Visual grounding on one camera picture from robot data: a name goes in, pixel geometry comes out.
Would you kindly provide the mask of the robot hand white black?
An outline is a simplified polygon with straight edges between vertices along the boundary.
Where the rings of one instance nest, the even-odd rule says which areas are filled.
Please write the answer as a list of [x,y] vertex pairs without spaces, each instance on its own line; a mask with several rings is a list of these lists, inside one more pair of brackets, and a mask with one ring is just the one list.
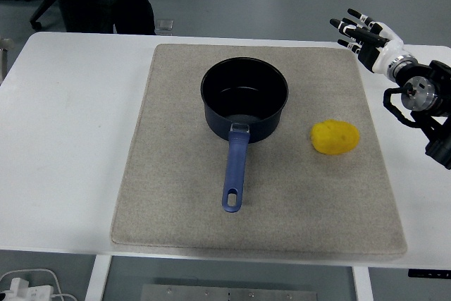
[[358,60],[372,73],[388,75],[389,64],[406,54],[404,42],[385,23],[360,13],[352,8],[347,10],[354,20],[332,18],[329,23],[347,38],[338,44],[357,55]]

